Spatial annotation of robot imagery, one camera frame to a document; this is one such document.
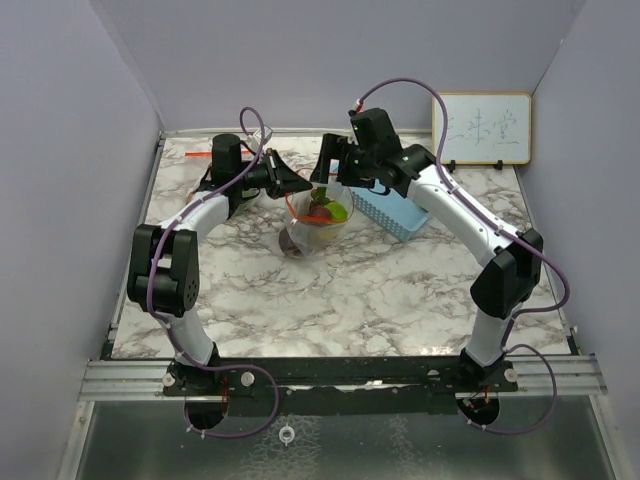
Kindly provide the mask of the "green wrinkled ball fruit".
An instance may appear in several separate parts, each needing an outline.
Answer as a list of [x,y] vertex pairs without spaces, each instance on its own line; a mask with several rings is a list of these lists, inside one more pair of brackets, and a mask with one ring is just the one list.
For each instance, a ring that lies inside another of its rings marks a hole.
[[349,211],[339,202],[332,201],[326,205],[326,208],[329,210],[333,222],[342,223],[349,218]]

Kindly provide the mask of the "clear zip bag orange zipper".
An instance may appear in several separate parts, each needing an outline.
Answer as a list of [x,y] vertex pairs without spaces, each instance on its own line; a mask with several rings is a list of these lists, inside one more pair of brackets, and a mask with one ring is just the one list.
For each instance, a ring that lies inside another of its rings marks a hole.
[[210,150],[187,151],[184,157],[187,160],[193,161],[194,164],[200,168],[198,175],[195,177],[193,184],[189,187],[188,193],[185,197],[185,203],[188,204],[198,192],[201,184],[211,179],[212,154]]

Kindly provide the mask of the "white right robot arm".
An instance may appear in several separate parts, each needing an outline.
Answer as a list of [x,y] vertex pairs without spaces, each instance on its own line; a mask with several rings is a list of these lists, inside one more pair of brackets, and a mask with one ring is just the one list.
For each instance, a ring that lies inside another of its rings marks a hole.
[[385,110],[354,113],[350,123],[353,138],[323,135],[311,179],[322,183],[334,173],[346,187],[394,191],[439,220],[469,250],[482,271],[470,288],[477,313],[459,378],[467,389],[481,391],[494,381],[515,317],[539,283],[543,239],[534,229],[520,231],[492,214],[427,148],[402,145]]

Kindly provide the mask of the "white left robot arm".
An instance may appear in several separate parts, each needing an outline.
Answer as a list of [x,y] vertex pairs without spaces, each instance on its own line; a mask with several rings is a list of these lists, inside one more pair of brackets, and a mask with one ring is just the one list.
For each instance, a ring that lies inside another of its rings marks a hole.
[[215,136],[210,178],[178,213],[159,225],[139,225],[133,236],[127,296],[165,329],[175,360],[189,366],[186,382],[202,395],[220,385],[221,366],[215,342],[194,311],[200,288],[199,243],[234,215],[248,190],[279,199],[312,189],[310,181],[263,142],[252,149],[250,161],[243,158],[244,148],[235,134]]

